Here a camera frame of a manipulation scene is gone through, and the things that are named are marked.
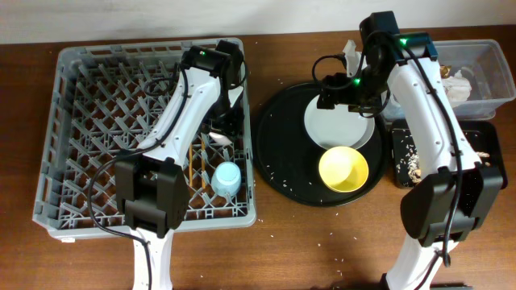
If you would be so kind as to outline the pink plastic cup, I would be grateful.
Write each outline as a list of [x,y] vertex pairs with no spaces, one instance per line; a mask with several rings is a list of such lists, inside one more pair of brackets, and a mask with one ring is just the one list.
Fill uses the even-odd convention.
[[228,146],[232,144],[231,139],[228,138],[226,135],[221,135],[215,132],[210,132],[208,135],[220,146]]

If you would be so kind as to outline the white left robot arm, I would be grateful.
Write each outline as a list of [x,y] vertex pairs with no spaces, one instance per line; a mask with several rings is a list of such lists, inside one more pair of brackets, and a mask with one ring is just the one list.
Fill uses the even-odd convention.
[[227,144],[236,126],[231,116],[244,87],[243,52],[220,40],[213,49],[193,46],[184,52],[171,79],[171,99],[133,152],[123,151],[114,164],[117,206],[129,227],[135,250],[135,289],[170,289],[174,231],[184,221],[189,186],[185,159],[207,120],[218,143]]

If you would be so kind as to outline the brown Nescafe sachet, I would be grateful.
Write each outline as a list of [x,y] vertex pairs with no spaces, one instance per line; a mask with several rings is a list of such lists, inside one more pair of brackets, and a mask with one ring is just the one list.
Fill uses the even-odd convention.
[[451,69],[452,67],[450,65],[441,65],[439,69],[441,78],[449,78]]

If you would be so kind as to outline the yellow bowl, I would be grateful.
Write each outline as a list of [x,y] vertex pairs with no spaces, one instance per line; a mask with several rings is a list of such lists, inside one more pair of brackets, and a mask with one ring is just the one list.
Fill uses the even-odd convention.
[[351,193],[362,188],[369,175],[368,162],[351,147],[333,147],[318,162],[322,182],[337,193]]

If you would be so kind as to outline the grey round plate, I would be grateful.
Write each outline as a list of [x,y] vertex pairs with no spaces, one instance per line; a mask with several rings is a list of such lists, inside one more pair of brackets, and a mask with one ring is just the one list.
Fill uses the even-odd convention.
[[304,125],[306,133],[320,147],[351,147],[358,150],[365,145],[375,130],[373,118],[352,113],[347,105],[336,105],[332,110],[317,107],[318,95],[306,107]]

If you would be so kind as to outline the white napkin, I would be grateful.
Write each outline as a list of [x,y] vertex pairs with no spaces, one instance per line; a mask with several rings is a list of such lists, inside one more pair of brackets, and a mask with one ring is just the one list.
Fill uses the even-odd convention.
[[452,107],[459,106],[466,102],[471,95],[471,83],[463,76],[461,70],[457,71],[451,77],[442,79],[442,83],[447,99]]

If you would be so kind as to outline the rice and nut leftovers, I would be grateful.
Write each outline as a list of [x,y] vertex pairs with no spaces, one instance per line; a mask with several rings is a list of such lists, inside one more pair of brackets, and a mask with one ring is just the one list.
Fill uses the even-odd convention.
[[406,154],[406,159],[402,161],[407,166],[407,175],[410,181],[414,184],[418,184],[422,181],[422,173],[419,167],[419,156],[415,145],[406,144],[406,148],[409,152]]

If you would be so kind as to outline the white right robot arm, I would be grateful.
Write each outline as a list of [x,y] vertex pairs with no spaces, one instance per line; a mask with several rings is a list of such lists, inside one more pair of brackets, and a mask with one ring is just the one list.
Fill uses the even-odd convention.
[[360,23],[360,36],[363,50],[354,75],[320,80],[317,106],[332,110],[344,104],[354,113],[375,114],[386,92],[401,105],[422,179],[402,198],[406,238],[380,286],[428,289],[439,268],[450,265],[451,250],[483,225],[504,178],[481,162],[464,136],[426,32],[403,34],[394,13],[382,11]]

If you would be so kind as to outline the light blue plastic cup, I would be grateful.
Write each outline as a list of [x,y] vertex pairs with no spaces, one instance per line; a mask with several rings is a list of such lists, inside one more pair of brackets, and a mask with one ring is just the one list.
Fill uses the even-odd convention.
[[223,162],[215,169],[210,185],[217,195],[233,197],[239,192],[241,181],[241,171],[238,165],[232,162]]

